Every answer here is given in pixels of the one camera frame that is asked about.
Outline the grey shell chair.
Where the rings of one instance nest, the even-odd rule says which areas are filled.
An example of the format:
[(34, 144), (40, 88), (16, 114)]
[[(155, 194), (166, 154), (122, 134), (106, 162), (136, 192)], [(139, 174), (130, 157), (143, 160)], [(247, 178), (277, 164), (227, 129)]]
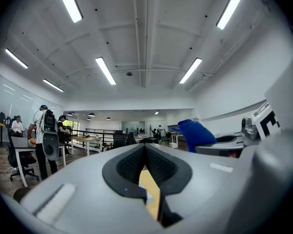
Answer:
[(54, 132), (45, 132), (42, 141), (43, 152), (48, 160), (55, 161), (59, 156), (59, 139)]

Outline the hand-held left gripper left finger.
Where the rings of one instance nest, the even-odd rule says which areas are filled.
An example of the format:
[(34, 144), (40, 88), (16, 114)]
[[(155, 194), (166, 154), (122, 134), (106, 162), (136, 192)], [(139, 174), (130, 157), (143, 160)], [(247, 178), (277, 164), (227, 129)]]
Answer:
[(32, 231), (156, 231), (146, 191), (117, 170), (125, 148), (79, 158), (33, 188), (15, 213)]

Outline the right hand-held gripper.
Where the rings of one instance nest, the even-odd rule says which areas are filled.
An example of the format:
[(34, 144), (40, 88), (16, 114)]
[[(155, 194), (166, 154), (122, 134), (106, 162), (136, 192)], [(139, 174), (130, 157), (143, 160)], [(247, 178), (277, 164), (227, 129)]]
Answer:
[(266, 101), (250, 117), (243, 117), (241, 133), (229, 133), (216, 136), (217, 142), (232, 142), (242, 137), (243, 143), (215, 143), (195, 146), (198, 154), (223, 157), (240, 157), (244, 145), (256, 145), (260, 141), (280, 132), (280, 124)]

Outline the wooden desk white legs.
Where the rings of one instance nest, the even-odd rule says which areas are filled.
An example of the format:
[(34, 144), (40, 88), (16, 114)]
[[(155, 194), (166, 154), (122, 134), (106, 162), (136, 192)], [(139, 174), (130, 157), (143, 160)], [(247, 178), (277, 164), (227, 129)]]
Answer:
[[(90, 151), (95, 151), (100, 153), (103, 149), (103, 138), (102, 137), (98, 137), (98, 136), (89, 136), (89, 137), (85, 137), (85, 136), (72, 136), (71, 137), (71, 153), (74, 154), (74, 143), (73, 140), (76, 141), (81, 141), (85, 143), (85, 150), (87, 152), (87, 156), (90, 155)], [(90, 143), (95, 143), (99, 145), (98, 148), (92, 148), (90, 147)]]

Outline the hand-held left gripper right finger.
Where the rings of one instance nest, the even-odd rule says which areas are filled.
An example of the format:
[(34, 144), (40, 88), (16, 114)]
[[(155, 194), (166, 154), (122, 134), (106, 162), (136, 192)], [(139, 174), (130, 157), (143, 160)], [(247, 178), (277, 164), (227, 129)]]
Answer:
[(240, 158), (145, 146), (146, 166), (160, 189), (156, 219), (146, 227), (254, 227), (252, 163), (255, 147)]

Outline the grey desk white legs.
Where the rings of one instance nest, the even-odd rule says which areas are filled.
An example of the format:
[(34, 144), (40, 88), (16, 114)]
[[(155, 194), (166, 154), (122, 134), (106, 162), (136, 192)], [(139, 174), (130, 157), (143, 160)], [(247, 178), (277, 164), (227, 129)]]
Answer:
[(23, 185), (24, 187), (27, 187), (23, 168), (21, 167), (20, 152), (33, 152), (35, 151), (35, 145), (31, 144), (30, 141), (28, 141), (28, 139), (26, 138), (12, 137), (11, 140), (14, 145), (17, 165), (18, 165), (18, 169), (20, 172)]

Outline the long ceiling light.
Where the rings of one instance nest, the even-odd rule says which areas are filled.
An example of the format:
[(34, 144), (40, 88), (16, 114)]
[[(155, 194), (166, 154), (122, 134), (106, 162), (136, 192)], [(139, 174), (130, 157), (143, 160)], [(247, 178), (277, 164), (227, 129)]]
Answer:
[(62, 92), (62, 93), (64, 92), (63, 89), (61, 89), (60, 87), (54, 85), (53, 83), (49, 82), (49, 81), (46, 80), (46, 79), (44, 79), (43, 82), (46, 83), (46, 84), (48, 84), (48, 85), (51, 86), (52, 88), (54, 88), (54, 89), (56, 89), (56, 90)]
[(240, 0), (229, 0), (228, 1), (223, 13), (221, 14), (221, 16), (220, 16), (220, 18), (219, 18), (219, 20), (217, 21), (217, 24), (216, 24), (216, 26), (219, 29), (223, 30), (226, 27), (226, 25), (229, 22), (230, 18), (234, 14), (239, 2), (240, 2)]
[(200, 65), (200, 63), (202, 62), (202, 59), (200, 58), (196, 58), (192, 65), (189, 67), (189, 69), (187, 70), (186, 74), (182, 77), (182, 79), (179, 81), (180, 84), (184, 84), (188, 78), (193, 74), (193, 72), (197, 69), (197, 67)]
[(103, 72), (103, 74), (105, 75), (106, 79), (108, 80), (108, 82), (111, 85), (116, 85), (116, 82), (114, 80), (114, 78), (112, 77), (104, 59), (102, 57), (96, 58), (95, 59), (97, 65), (100, 67), (101, 71)]
[(5, 49), (5, 52), (15, 61), (17, 62), (20, 66), (23, 68), (27, 69), (28, 65), (25, 64), (22, 60), (20, 60), (14, 53), (12, 53), (8, 48)]
[(77, 23), (83, 19), (83, 15), (80, 11), (76, 0), (62, 0), (72, 21)]

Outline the black metal railing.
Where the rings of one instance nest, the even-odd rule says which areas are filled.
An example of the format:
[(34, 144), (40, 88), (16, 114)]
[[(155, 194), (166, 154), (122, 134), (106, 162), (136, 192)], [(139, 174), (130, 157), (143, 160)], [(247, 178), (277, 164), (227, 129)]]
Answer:
[[(113, 145), (113, 134), (115, 133), (116, 130), (102, 130), (102, 129), (91, 129), (91, 128), (86, 128), (85, 130), (73, 130), (72, 131), (72, 136), (77, 136), (77, 137), (102, 137), (103, 138), (103, 149), (101, 152), (106, 152), (108, 150), (112, 149)], [(81, 141), (76, 141), (73, 140), (74, 143), (74, 150), (76, 148), (81, 148), (85, 150), (85, 143)], [(95, 143), (90, 143), (90, 147), (92, 148), (98, 148), (99, 145)]]

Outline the blue cloth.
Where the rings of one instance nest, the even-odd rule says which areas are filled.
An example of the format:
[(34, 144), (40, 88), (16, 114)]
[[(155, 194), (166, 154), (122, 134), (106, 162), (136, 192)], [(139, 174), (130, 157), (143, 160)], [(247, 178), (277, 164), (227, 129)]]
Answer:
[(198, 121), (185, 119), (178, 122), (178, 128), (172, 130), (180, 132), (186, 140), (188, 151), (195, 152), (198, 145), (215, 144), (217, 142), (214, 135)]

